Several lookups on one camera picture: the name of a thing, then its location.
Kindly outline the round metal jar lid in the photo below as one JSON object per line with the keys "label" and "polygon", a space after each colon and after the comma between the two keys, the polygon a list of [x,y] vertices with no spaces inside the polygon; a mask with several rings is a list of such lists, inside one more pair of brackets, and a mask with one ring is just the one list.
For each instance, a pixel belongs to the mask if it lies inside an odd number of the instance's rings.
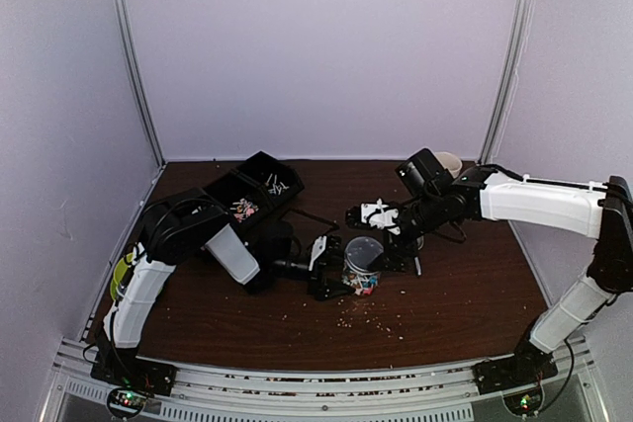
{"label": "round metal jar lid", "polygon": [[358,236],[346,244],[344,262],[353,272],[369,274],[376,271],[374,262],[383,253],[384,247],[377,239]]}

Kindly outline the metal scoop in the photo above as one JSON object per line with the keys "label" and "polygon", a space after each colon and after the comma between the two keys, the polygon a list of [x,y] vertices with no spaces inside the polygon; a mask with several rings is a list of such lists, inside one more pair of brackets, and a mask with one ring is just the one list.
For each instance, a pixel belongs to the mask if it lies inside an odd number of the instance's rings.
{"label": "metal scoop", "polygon": [[416,239],[415,254],[413,258],[415,275],[419,278],[422,275],[422,266],[420,261],[420,252],[424,246],[424,237],[420,236]]}

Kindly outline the black three-compartment candy tray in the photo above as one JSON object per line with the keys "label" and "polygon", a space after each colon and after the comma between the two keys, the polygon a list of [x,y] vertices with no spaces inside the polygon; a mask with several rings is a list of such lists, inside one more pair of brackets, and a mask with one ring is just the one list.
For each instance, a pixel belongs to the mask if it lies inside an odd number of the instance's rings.
{"label": "black three-compartment candy tray", "polygon": [[230,218],[239,234],[253,228],[304,189],[297,171],[259,151],[203,190]]}

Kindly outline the clear plastic jar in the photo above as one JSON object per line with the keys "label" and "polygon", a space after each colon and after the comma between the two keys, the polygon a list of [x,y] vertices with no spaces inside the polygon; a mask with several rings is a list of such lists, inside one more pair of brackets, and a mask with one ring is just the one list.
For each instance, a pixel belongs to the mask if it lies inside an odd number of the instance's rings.
{"label": "clear plastic jar", "polygon": [[343,284],[349,286],[357,295],[370,295],[378,286],[381,273],[358,273],[344,270],[341,275]]}

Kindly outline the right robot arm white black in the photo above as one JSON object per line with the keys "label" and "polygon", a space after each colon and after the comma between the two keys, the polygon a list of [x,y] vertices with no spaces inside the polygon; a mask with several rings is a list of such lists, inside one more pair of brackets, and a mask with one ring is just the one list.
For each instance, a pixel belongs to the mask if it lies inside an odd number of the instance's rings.
{"label": "right robot arm white black", "polygon": [[530,382],[568,337],[631,292],[632,195],[624,178],[565,182],[491,163],[455,173],[427,148],[396,173],[409,192],[408,200],[364,202],[345,217],[352,228],[384,232],[396,253],[406,253],[445,224],[458,227],[464,221],[523,224],[587,242],[588,264],[528,327],[508,360],[506,372],[513,382]]}

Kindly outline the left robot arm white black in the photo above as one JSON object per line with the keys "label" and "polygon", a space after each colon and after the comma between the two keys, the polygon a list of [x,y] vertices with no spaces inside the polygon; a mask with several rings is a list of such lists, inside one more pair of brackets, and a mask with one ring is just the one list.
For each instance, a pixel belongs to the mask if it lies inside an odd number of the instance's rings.
{"label": "left robot arm white black", "polygon": [[139,241],[103,320],[106,340],[115,349],[102,365],[119,385],[132,386],[141,379],[140,361],[125,350],[137,348],[164,284],[199,250],[210,252],[250,293],[268,288],[277,277],[307,282],[308,294],[317,301],[355,293],[326,275],[328,266],[342,262],[341,239],[331,231],[317,237],[301,256],[292,252],[300,241],[291,223],[278,220],[248,244],[231,219],[229,211],[200,188],[171,195],[143,212]]}

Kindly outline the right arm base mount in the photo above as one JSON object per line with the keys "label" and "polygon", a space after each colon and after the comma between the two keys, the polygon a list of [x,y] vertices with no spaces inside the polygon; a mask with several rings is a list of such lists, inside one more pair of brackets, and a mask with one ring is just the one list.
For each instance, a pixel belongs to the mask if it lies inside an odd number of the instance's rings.
{"label": "right arm base mount", "polygon": [[536,384],[558,374],[552,353],[541,351],[525,339],[510,356],[479,362],[472,371],[479,394]]}

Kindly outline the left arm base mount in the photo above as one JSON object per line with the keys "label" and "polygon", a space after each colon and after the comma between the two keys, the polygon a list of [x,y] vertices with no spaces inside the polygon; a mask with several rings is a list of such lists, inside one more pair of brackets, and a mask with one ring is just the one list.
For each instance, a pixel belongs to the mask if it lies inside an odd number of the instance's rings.
{"label": "left arm base mount", "polygon": [[152,395],[171,394],[177,368],[170,364],[139,358],[137,348],[114,348],[104,332],[96,336],[98,349],[90,377]]}

